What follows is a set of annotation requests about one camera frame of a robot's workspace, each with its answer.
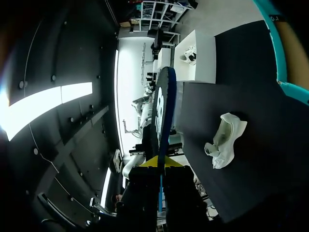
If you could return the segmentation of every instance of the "white shoe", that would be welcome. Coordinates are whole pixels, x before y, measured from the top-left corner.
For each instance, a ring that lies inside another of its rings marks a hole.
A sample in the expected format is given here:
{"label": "white shoe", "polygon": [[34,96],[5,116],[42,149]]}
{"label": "white shoe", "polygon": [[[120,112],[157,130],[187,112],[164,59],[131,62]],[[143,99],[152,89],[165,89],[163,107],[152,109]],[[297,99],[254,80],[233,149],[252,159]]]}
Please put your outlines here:
{"label": "white shoe", "polygon": [[221,115],[221,123],[213,138],[213,145],[205,144],[205,153],[212,156],[213,168],[220,169],[227,166],[234,158],[234,142],[246,129],[247,122],[239,117],[227,113]]}
{"label": "white shoe", "polygon": [[189,63],[191,65],[196,65],[196,63],[197,63],[197,47],[196,47],[196,45],[191,46],[179,58],[183,62]]}

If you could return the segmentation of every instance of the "teal frame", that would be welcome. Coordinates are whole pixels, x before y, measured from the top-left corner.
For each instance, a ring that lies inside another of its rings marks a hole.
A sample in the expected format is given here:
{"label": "teal frame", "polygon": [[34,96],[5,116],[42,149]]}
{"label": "teal frame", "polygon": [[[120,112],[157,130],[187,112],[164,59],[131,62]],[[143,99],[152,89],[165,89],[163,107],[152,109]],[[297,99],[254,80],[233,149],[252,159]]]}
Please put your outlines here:
{"label": "teal frame", "polygon": [[270,37],[275,51],[276,65],[277,65],[277,82],[281,86],[283,92],[302,103],[309,105],[309,91],[288,82],[287,67],[285,60],[285,53],[281,42],[280,35],[273,22],[272,15],[283,15],[274,7],[269,0],[253,0],[258,9],[260,10],[264,21],[270,31]]}

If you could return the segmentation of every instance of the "black wall panel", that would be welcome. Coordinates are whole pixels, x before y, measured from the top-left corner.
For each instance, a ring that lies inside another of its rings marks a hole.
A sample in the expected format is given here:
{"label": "black wall panel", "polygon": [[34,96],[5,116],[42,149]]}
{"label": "black wall panel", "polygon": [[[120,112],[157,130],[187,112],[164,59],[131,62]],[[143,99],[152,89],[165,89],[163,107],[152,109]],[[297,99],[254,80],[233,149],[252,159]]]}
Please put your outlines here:
{"label": "black wall panel", "polygon": [[[110,16],[103,14],[105,11],[99,1],[64,1],[44,10],[41,20],[20,37],[8,60],[11,67],[7,86],[10,105],[24,95],[76,83],[92,82],[93,93],[38,117],[30,124],[32,132],[29,126],[24,127],[5,144],[7,159],[22,194],[27,193],[29,199],[36,200],[38,183],[51,164],[40,155],[34,155],[35,142],[44,158],[54,160],[59,154],[56,145],[70,139],[81,126],[79,122],[86,120],[91,111],[90,105],[94,106],[95,112],[110,105],[113,113],[108,112],[99,120],[76,144],[76,149],[63,166],[58,167],[59,181],[72,196],[88,207],[90,197],[94,197],[95,193],[101,195],[110,151],[118,144],[113,109],[116,29]],[[24,80],[26,67],[28,85],[24,92],[18,84]],[[55,82],[51,81],[52,75],[56,75]],[[69,117],[74,118],[74,123],[69,122]],[[107,124],[110,132],[103,134],[102,124]],[[89,219],[90,213],[78,203],[68,201],[67,193],[59,186],[54,181],[46,189],[49,189],[48,197],[78,223]]]}

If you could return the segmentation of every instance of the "fluorescent light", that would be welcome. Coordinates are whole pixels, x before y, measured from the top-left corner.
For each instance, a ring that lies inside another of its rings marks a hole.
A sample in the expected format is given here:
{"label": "fluorescent light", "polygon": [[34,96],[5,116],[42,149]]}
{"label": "fluorescent light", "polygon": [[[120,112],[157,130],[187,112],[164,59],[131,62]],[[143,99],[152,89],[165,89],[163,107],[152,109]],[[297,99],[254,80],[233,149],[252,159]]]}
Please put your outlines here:
{"label": "fluorescent light", "polygon": [[61,87],[62,103],[92,94],[92,82],[73,84]]}
{"label": "fluorescent light", "polygon": [[126,188],[126,178],[122,178],[122,187],[125,189]]}
{"label": "fluorescent light", "polygon": [[5,91],[0,92],[0,126],[6,131],[8,140],[27,124],[47,111],[76,98],[92,93],[92,83],[80,83],[50,88],[19,100],[9,106]]}
{"label": "fluorescent light", "polygon": [[119,139],[121,156],[123,157],[125,153],[124,153],[124,146],[122,144],[122,138],[120,134],[120,122],[119,122],[119,111],[118,111],[118,54],[119,52],[118,50],[116,50],[115,69],[114,69],[114,98],[115,98],[115,112],[116,112],[118,139]]}
{"label": "fluorescent light", "polygon": [[100,203],[100,205],[104,208],[105,208],[106,195],[107,195],[108,184],[110,182],[110,178],[111,178],[111,170],[110,168],[108,168],[105,181],[104,181],[103,192],[102,192],[101,203]]}
{"label": "fluorescent light", "polygon": [[32,94],[7,108],[1,126],[9,141],[32,120],[61,105],[61,88],[55,87]]}

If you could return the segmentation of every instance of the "white pedestal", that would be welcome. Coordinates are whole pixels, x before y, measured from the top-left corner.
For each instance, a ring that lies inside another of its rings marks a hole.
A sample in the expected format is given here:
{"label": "white pedestal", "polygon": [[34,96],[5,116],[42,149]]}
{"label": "white pedestal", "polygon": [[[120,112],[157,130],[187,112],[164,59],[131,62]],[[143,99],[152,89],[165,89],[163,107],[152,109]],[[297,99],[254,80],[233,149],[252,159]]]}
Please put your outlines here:
{"label": "white pedestal", "polygon": [[164,67],[170,67],[170,48],[161,48],[158,55],[158,69],[163,69]]}
{"label": "white pedestal", "polygon": [[[197,45],[197,63],[191,65],[180,60],[190,46]],[[175,48],[174,69],[177,81],[216,83],[216,40],[199,31],[192,31]]]}

